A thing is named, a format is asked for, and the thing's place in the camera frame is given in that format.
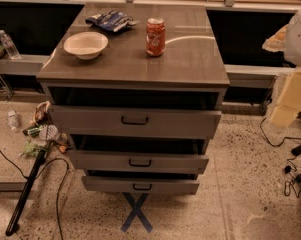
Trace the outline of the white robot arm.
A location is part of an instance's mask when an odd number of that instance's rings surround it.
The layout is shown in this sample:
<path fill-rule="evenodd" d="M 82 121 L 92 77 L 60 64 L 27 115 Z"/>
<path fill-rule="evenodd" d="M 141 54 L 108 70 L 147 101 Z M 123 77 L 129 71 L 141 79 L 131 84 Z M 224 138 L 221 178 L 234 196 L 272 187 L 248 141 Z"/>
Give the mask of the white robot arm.
<path fill-rule="evenodd" d="M 289 74 L 280 74 L 275 81 L 267 120 L 277 129 L 288 128 L 301 112 L 301 9 L 290 22 L 266 39 L 262 48 L 283 52 L 284 59 L 296 66 Z"/>

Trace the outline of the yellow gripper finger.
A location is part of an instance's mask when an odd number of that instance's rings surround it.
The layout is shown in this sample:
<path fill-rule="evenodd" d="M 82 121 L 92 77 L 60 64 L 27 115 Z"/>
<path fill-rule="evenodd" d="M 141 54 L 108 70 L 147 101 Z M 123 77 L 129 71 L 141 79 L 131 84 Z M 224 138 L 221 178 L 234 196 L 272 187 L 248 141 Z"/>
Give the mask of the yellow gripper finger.
<path fill-rule="evenodd" d="M 301 112 L 301 67 L 285 77 L 283 88 L 275 102 L 269 122 L 278 127 L 289 127 Z"/>

